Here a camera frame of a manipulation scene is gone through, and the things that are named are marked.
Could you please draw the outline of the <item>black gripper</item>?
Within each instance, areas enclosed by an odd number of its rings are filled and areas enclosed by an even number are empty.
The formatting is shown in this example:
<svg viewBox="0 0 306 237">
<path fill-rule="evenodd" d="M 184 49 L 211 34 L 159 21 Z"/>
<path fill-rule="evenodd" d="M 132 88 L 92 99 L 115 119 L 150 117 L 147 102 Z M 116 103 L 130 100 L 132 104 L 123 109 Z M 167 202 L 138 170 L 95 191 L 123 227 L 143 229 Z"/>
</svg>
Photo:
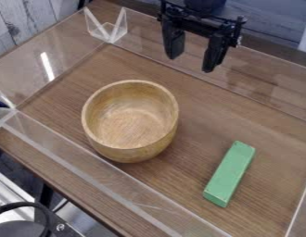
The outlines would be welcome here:
<svg viewBox="0 0 306 237">
<path fill-rule="evenodd" d="M 162 0 L 158 21 L 162 23 L 164 51 L 170 59 L 176 59 L 184 51 L 186 33 L 210 38 L 203 59 L 203 71 L 210 73 L 225 60 L 229 47 L 242 42 L 245 16 L 219 15 L 227 0 Z"/>
</svg>

